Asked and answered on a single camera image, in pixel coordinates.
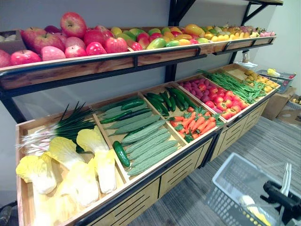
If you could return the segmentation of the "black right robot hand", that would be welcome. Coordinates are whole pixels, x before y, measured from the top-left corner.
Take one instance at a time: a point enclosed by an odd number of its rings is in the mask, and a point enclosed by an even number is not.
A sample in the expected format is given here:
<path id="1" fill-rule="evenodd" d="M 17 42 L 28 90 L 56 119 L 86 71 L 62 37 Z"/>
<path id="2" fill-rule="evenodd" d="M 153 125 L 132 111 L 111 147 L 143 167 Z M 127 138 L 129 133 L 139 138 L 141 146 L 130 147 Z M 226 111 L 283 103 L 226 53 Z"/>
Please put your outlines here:
<path id="1" fill-rule="evenodd" d="M 274 181 L 268 180 L 264 185 L 264 191 L 269 195 L 260 196 L 261 199 L 269 204 L 280 204 L 275 209 L 280 212 L 281 207 L 284 207 L 282 222 L 286 225 L 292 218 L 298 219 L 301 216 L 301 199 L 291 192 L 285 196 L 281 191 L 282 186 Z"/>

